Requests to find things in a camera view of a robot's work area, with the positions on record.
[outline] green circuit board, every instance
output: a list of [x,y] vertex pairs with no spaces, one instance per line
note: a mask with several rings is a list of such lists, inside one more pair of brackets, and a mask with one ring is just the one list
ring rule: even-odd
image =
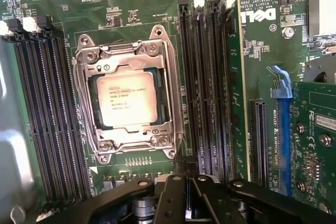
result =
[[[228,7],[234,2],[222,1]],[[243,110],[237,106],[237,129],[241,134],[235,134],[233,139],[236,170],[241,177],[251,179],[248,101],[262,99],[267,108],[269,188],[280,191],[277,102],[271,95],[275,87],[274,81],[279,76],[270,67],[279,65],[289,72],[292,81],[299,81],[302,78],[303,62],[321,56],[322,53],[310,50],[312,41],[307,34],[307,0],[294,0],[289,5],[281,5],[279,0],[240,0],[235,8],[239,9],[235,15],[236,26],[240,31],[240,40],[235,43],[239,44],[239,54],[243,60],[240,65],[237,62],[236,68],[243,72],[244,78],[241,80],[244,87],[237,89],[235,96],[242,98],[247,108]],[[180,55],[177,0],[2,0],[0,11],[2,20],[51,15],[56,26],[65,33],[69,57],[74,55],[81,34],[89,34],[97,44],[132,42],[148,39],[153,25],[161,24],[176,48],[183,87],[184,66]],[[284,30],[288,27],[294,30],[290,39],[284,38]],[[187,118],[187,112],[184,113],[184,118]],[[184,155],[189,155],[193,140],[189,137],[187,119],[185,130],[182,147]],[[118,154],[113,165],[98,165],[87,144],[86,152],[94,195],[102,192],[102,181],[108,176],[155,176],[173,171],[171,160],[162,153]]]
[[293,196],[333,214],[335,92],[333,84],[296,82],[291,119]]

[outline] integrated circuit chip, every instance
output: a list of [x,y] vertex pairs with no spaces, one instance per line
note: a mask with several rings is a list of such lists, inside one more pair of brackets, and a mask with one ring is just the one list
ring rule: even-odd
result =
[[152,73],[106,75],[97,79],[97,88],[104,125],[145,124],[158,119]]

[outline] mounting screw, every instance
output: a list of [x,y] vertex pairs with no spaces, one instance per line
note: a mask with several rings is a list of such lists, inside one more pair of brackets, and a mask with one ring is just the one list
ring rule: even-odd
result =
[[146,186],[147,184],[148,182],[145,182],[145,181],[139,182],[139,186]]
[[89,39],[87,38],[87,37],[82,37],[81,39],[80,39],[80,42],[81,42],[81,44],[82,45],[87,45],[87,43],[89,42]]
[[120,146],[119,142],[114,141],[113,144],[115,145],[116,148],[118,148]]
[[148,46],[147,46],[147,51],[152,54],[152,55],[156,55],[158,52],[159,52],[159,48],[157,46],[157,44],[155,43],[150,43]]
[[305,132],[305,127],[302,123],[298,122],[296,124],[296,131],[298,132],[298,134],[303,134]]
[[94,61],[96,59],[96,54],[94,52],[88,52],[87,59],[88,61]]
[[175,157],[175,151],[174,151],[174,150],[169,151],[169,152],[168,152],[168,155],[169,155],[170,157]]
[[160,146],[167,146],[168,144],[169,144],[169,139],[168,139],[168,137],[167,136],[161,136],[161,137],[159,137],[159,145]]
[[100,160],[100,162],[102,162],[102,163],[107,163],[108,158],[107,158],[106,156],[101,156],[101,157],[99,157],[99,160]]
[[236,181],[236,182],[233,182],[233,185],[235,186],[235,187],[243,187],[243,182],[240,182],[240,181]]
[[319,140],[324,147],[331,147],[332,145],[331,137],[326,134],[320,135]]
[[207,179],[208,179],[208,177],[206,177],[206,176],[198,177],[198,180],[200,180],[200,181],[206,181]]
[[101,52],[100,58],[105,59],[108,56],[106,52]]
[[291,27],[286,27],[282,30],[282,36],[285,38],[285,39],[290,39],[294,36],[294,29],[291,28]]
[[101,142],[101,144],[99,145],[99,147],[101,148],[101,150],[103,152],[107,152],[111,149],[111,143],[110,142]]
[[296,183],[296,187],[299,189],[299,191],[305,191],[306,190],[306,186],[304,185],[304,183],[301,180],[299,180]]

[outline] pcie slot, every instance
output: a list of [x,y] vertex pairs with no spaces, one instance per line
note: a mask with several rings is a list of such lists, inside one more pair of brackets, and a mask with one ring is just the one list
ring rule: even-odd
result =
[[61,39],[63,35],[61,31],[54,30],[52,32],[45,32],[49,41],[49,46],[53,51],[53,66],[55,77],[57,77],[59,85],[60,100],[64,113],[65,128],[68,132],[69,141],[68,155],[72,158],[72,173],[73,178],[76,179],[78,186],[78,197],[86,199],[91,193],[89,189],[89,178],[87,174],[87,164],[85,160],[85,150],[80,138],[79,124],[77,121],[76,105],[73,97],[73,89],[71,88],[71,76],[67,61],[67,54],[65,52]]
[[198,96],[200,107],[200,133],[202,134],[203,147],[204,147],[204,165],[207,174],[211,172],[217,175],[213,164],[216,156],[212,156],[210,149],[212,147],[212,133],[211,133],[211,99],[209,97],[209,78],[208,71],[210,70],[208,53],[207,53],[207,32],[206,32],[206,17],[203,7],[197,7],[194,10],[194,29],[195,29],[195,54],[196,54],[196,67],[197,67],[197,80],[198,80]]
[[34,86],[32,86],[31,81],[29,80],[30,74],[27,72],[27,68],[25,67],[28,64],[28,58],[24,57],[24,52],[22,48],[22,44],[16,42],[13,38],[7,40],[15,45],[16,58],[20,72],[20,78],[23,86],[23,92],[26,97],[26,104],[28,108],[28,116],[30,121],[30,129],[31,136],[35,142],[36,151],[38,153],[37,160],[39,163],[41,177],[43,181],[43,186],[45,189],[46,200],[53,199],[55,192],[52,188],[52,183],[54,183],[54,177],[51,170],[51,163],[48,156],[48,152],[44,152],[46,150],[45,139],[40,137],[39,131],[42,130],[41,122],[37,122],[37,118],[39,118],[38,114],[41,113],[39,107],[37,106],[38,101],[36,97],[32,94],[34,90]]
[[30,69],[33,74],[34,85],[37,90],[37,96],[40,100],[41,112],[40,115],[44,118],[44,125],[47,135],[47,146],[49,149],[50,159],[53,162],[55,184],[56,184],[56,197],[58,199],[65,199],[67,192],[67,185],[62,176],[64,171],[64,163],[61,158],[59,150],[59,134],[58,126],[55,122],[55,112],[50,96],[50,87],[48,85],[48,78],[46,77],[46,67],[44,66],[43,58],[40,56],[44,52],[41,51],[39,43],[30,38],[31,43],[27,44],[30,46],[31,54],[28,55],[30,59]]
[[223,155],[223,142],[225,134],[224,122],[224,90],[223,90],[223,48],[221,40],[221,19],[220,19],[220,0],[210,1],[208,5],[208,37],[209,37],[209,59],[211,62],[211,82],[212,82],[212,99],[213,99],[213,124],[212,131],[215,135],[213,146],[211,148],[211,155],[217,155],[217,167],[213,165],[214,174],[218,176],[221,181],[225,180],[224,171],[224,155]]
[[196,152],[199,161],[200,173],[209,173],[207,168],[204,146],[202,136],[199,134],[200,128],[198,123],[198,108],[197,108],[197,94],[196,94],[196,64],[193,62],[193,47],[191,39],[191,24],[192,19],[189,14],[188,0],[178,0],[179,22],[180,22],[180,36],[182,47],[182,58],[184,66],[186,103],[188,110],[189,127],[191,139],[196,145]]
[[280,145],[280,177],[281,193],[291,196],[290,171],[290,127],[289,104],[290,99],[277,99],[278,104],[278,135]]
[[266,102],[250,101],[251,150],[254,182],[268,188],[268,142]]

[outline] ram slot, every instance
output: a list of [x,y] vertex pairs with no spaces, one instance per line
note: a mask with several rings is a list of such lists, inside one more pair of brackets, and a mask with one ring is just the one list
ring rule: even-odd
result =
[[290,99],[277,99],[278,104],[278,135],[280,145],[280,178],[281,193],[291,196],[290,171],[290,126],[289,104]]
[[250,101],[251,151],[253,157],[254,182],[268,188],[268,142],[266,102]]
[[225,181],[225,160],[223,154],[224,135],[226,131],[224,122],[224,90],[223,90],[223,45],[221,32],[221,2],[210,1],[207,6],[207,26],[209,37],[209,61],[211,65],[212,89],[212,132],[215,136],[210,147],[213,157],[213,174],[220,181]]
[[43,186],[45,189],[46,200],[52,200],[55,197],[54,191],[54,176],[51,169],[50,158],[48,152],[44,152],[47,147],[45,145],[45,138],[41,138],[40,132],[43,131],[42,122],[37,121],[39,118],[40,107],[38,106],[38,101],[36,96],[33,94],[35,89],[34,84],[32,83],[31,77],[32,74],[29,72],[29,59],[28,57],[24,57],[28,55],[28,52],[25,52],[22,47],[21,36],[15,37],[4,37],[4,41],[14,44],[15,54],[16,54],[16,62],[19,69],[20,80],[23,88],[23,92],[26,98],[26,105],[28,109],[28,116],[30,122],[30,134],[35,143],[37,155],[37,161],[40,167],[41,178],[43,182]]
[[45,104],[44,93],[41,93],[41,78],[38,73],[38,62],[36,62],[36,48],[34,42],[31,41],[29,34],[23,32],[22,34],[16,35],[17,39],[21,42],[23,54],[20,57],[25,62],[24,68],[27,70],[27,78],[29,79],[30,88],[34,90],[34,101],[37,107],[38,115],[36,118],[40,119],[40,125],[38,126],[39,135],[43,136],[41,140],[41,151],[44,153],[42,158],[48,160],[47,165],[49,165],[48,170],[50,172],[52,180],[52,200],[56,200],[62,193],[60,184],[60,175],[58,172],[57,164],[55,161],[55,154],[51,146],[53,139],[51,124],[46,115],[49,115],[47,106]]
[[50,77],[47,70],[46,62],[46,49],[45,41],[39,41],[34,35],[30,34],[30,41],[33,42],[32,45],[32,65],[33,73],[35,76],[37,89],[41,97],[42,112],[41,115],[46,122],[46,129],[48,131],[47,142],[53,156],[55,177],[57,184],[57,199],[66,199],[68,195],[68,184],[65,180],[65,162],[63,156],[63,150],[60,146],[61,134],[59,132],[59,125],[57,122],[57,115],[55,109],[55,101],[52,95],[52,87],[50,86]]
[[87,199],[91,197],[89,188],[88,167],[84,145],[80,137],[79,123],[77,121],[76,104],[73,99],[69,62],[64,46],[62,31],[53,29],[44,32],[52,49],[52,71],[57,80],[59,101],[62,104],[62,118],[64,120],[62,131],[67,133],[65,143],[68,153],[67,159],[71,167],[72,184],[76,188],[76,198]]
[[212,170],[212,162],[214,156],[211,156],[210,148],[212,145],[212,132],[211,132],[211,100],[209,98],[209,71],[210,64],[208,61],[207,53],[207,32],[206,32],[206,17],[203,7],[197,7],[194,10],[194,40],[195,40],[195,55],[197,67],[197,80],[198,80],[198,96],[200,107],[200,133],[202,135],[204,148],[204,164],[207,174],[214,174]]
[[223,88],[223,101],[221,103],[222,110],[222,127],[224,129],[223,132],[223,153],[225,160],[225,182],[229,182],[236,177],[235,171],[235,163],[232,153],[234,151],[234,143],[233,143],[233,135],[231,128],[231,110],[230,110],[230,85],[229,85],[229,52],[227,47],[227,35],[228,29],[230,29],[230,25],[227,26],[226,18],[227,18],[227,10],[224,6],[221,7],[221,32],[222,32],[222,48],[223,48],[223,56],[222,56],[222,65],[217,66],[221,68],[223,73],[222,83],[223,85],[220,88]]
[[182,47],[182,58],[184,66],[184,79],[185,79],[185,91],[186,91],[186,103],[188,110],[188,121],[190,127],[190,134],[193,143],[196,145],[198,156],[198,167],[200,173],[208,173],[205,155],[203,139],[200,135],[200,127],[198,123],[198,105],[197,105],[197,80],[195,70],[196,64],[194,63],[194,52],[191,38],[191,25],[192,19],[189,14],[188,0],[178,0],[178,12],[180,23],[180,37]]

